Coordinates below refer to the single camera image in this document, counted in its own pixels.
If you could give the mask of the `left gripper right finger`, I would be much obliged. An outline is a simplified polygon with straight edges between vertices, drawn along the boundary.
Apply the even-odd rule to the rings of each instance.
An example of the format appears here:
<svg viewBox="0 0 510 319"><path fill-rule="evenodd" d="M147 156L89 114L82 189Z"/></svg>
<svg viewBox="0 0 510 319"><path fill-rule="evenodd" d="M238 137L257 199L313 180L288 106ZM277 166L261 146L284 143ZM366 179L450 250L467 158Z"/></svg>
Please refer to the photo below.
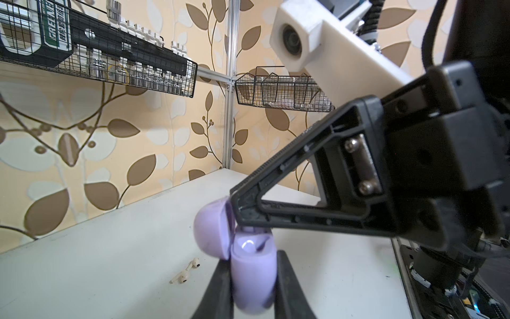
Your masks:
<svg viewBox="0 0 510 319"><path fill-rule="evenodd" d="M277 319L316 318L285 251L277 252L277 281L274 317Z"/></svg>

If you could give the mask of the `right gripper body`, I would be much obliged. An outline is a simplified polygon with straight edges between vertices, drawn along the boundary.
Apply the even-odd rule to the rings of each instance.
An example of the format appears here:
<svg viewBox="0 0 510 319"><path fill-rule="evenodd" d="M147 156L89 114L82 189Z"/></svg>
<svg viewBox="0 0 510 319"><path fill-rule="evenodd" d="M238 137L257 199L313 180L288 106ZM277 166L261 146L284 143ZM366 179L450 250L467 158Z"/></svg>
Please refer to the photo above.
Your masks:
<svg viewBox="0 0 510 319"><path fill-rule="evenodd" d="M509 145L474 66L433 66L376 108L379 174L392 209L376 234L436 251L505 255L480 241L509 228Z"/></svg>

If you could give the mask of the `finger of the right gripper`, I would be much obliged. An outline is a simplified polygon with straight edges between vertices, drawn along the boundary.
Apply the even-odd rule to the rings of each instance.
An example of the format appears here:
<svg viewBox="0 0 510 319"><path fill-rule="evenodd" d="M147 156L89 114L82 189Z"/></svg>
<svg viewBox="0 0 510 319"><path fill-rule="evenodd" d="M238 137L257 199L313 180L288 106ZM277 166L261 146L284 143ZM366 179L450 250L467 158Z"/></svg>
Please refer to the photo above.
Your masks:
<svg viewBox="0 0 510 319"><path fill-rule="evenodd" d="M238 224L395 236L382 119L366 96L315 122L232 188Z"/></svg>

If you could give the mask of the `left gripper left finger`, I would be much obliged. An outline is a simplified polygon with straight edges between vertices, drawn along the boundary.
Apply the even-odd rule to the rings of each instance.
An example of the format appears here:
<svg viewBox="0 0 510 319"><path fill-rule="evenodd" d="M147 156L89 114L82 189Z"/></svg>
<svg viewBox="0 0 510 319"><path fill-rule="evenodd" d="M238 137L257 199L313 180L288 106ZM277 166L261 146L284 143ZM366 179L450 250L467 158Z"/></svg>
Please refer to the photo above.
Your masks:
<svg viewBox="0 0 510 319"><path fill-rule="evenodd" d="M192 319L233 318L231 264L220 260Z"/></svg>

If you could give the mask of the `purple earbud case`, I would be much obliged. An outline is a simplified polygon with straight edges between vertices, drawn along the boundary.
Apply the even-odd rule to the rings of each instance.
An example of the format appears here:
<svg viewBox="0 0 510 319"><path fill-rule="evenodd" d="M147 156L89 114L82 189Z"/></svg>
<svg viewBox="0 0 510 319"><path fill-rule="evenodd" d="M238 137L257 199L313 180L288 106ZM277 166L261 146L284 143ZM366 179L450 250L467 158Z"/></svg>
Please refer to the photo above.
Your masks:
<svg viewBox="0 0 510 319"><path fill-rule="evenodd" d="M225 197L199 210L193 232L200 250L230 263L233 299L241 311L256 315L272 306L277 248L270 230L238 225Z"/></svg>

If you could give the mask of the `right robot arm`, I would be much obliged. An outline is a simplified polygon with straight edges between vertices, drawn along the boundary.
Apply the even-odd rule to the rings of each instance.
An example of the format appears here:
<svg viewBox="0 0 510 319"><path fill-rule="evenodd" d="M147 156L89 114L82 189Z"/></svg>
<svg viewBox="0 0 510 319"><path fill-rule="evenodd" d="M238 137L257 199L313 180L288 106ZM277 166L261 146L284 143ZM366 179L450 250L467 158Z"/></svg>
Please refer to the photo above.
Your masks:
<svg viewBox="0 0 510 319"><path fill-rule="evenodd" d="M487 259L509 256L509 2L458 1L444 60L412 79L353 34L331 3L285 1L270 43L334 110L231 190L241 227L402 237L423 318L464 318Z"/></svg>

